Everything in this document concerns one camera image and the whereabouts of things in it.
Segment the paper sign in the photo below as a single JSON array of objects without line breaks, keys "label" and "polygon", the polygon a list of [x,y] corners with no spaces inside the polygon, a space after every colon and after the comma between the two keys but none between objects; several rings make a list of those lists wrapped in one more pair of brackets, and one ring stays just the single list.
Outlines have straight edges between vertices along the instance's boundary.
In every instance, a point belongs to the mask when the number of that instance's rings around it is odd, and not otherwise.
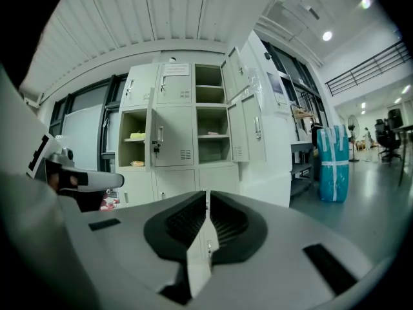
[{"label": "paper sign", "polygon": [[267,75],[270,80],[272,91],[274,93],[274,96],[276,97],[277,102],[284,103],[286,105],[287,101],[285,100],[284,92],[281,88],[281,84],[279,83],[278,79],[275,77],[275,75],[270,74],[269,72],[267,72]]},{"label": "paper sign", "polygon": [[169,64],[163,69],[163,76],[189,76],[189,64]]}]

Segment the ceiling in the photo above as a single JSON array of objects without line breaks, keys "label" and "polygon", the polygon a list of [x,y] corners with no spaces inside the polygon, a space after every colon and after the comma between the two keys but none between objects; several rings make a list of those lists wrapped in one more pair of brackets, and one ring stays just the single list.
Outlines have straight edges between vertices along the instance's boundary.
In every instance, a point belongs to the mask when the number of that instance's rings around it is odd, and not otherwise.
[{"label": "ceiling", "polygon": [[154,41],[245,42],[267,1],[62,0],[21,90],[38,96],[109,52],[122,58],[125,48]]},{"label": "ceiling", "polygon": [[[406,94],[401,94],[402,90],[409,84],[412,85],[410,90]],[[402,101],[413,99],[413,76],[400,79],[393,84],[345,102],[337,106],[336,109],[338,114],[343,118],[350,115],[360,116],[363,110],[368,114],[369,111],[391,107],[395,105],[394,102],[397,98],[402,98]],[[363,102],[366,103],[365,109],[361,108]]]},{"label": "ceiling", "polygon": [[[369,9],[361,0],[271,0],[263,13],[267,19],[289,32],[287,40],[299,39],[319,60],[337,50],[352,37],[385,15],[378,3]],[[308,10],[312,8],[319,19]],[[330,41],[322,40],[331,31]]]}]

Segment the floor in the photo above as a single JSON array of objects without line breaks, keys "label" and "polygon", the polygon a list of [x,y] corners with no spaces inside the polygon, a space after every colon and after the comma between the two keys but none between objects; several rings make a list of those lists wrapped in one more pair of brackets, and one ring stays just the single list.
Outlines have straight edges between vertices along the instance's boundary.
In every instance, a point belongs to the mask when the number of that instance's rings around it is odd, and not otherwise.
[{"label": "floor", "polygon": [[320,221],[356,244],[379,263],[397,251],[412,217],[412,147],[407,149],[403,183],[398,186],[401,163],[381,163],[378,149],[356,152],[350,163],[349,188],[344,203],[319,200],[318,184],[292,200],[290,207]]}]

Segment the black chair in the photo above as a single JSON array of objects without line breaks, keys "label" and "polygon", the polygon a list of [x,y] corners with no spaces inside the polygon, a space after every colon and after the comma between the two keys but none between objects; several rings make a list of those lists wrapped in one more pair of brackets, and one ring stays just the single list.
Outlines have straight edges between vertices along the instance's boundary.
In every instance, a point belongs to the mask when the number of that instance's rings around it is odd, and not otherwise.
[{"label": "black chair", "polygon": [[395,152],[400,147],[400,139],[396,139],[396,135],[390,130],[386,120],[377,119],[374,127],[376,129],[377,142],[385,148],[385,150],[379,152],[379,155],[385,154],[381,159],[388,160],[389,163],[393,158],[401,159],[401,156]]}]

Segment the railing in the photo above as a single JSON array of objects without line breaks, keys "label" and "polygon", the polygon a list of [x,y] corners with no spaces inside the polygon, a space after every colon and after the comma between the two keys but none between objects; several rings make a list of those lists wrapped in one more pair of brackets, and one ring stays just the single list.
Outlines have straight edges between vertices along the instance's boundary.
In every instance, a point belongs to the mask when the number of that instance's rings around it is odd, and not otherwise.
[{"label": "railing", "polygon": [[360,63],[354,68],[351,68],[349,71],[327,81],[325,84],[330,90],[331,95],[334,96],[381,75],[384,72],[405,63],[410,58],[407,47],[402,41],[399,41],[381,51],[379,54]]}]

